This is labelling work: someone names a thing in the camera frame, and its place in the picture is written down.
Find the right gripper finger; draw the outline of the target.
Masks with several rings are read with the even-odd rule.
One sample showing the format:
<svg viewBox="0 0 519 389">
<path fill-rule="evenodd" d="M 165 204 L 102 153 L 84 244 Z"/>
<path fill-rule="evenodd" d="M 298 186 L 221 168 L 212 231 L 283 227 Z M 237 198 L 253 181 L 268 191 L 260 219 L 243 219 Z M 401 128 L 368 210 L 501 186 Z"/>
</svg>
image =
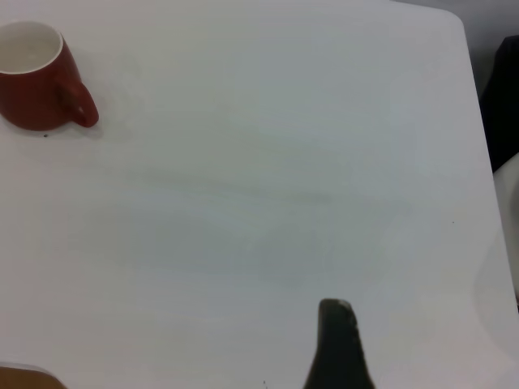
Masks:
<svg viewBox="0 0 519 389">
<path fill-rule="evenodd" d="M 351 304 L 327 298 L 318 309 L 317 345 L 305 388 L 373 388 Z"/>
</svg>

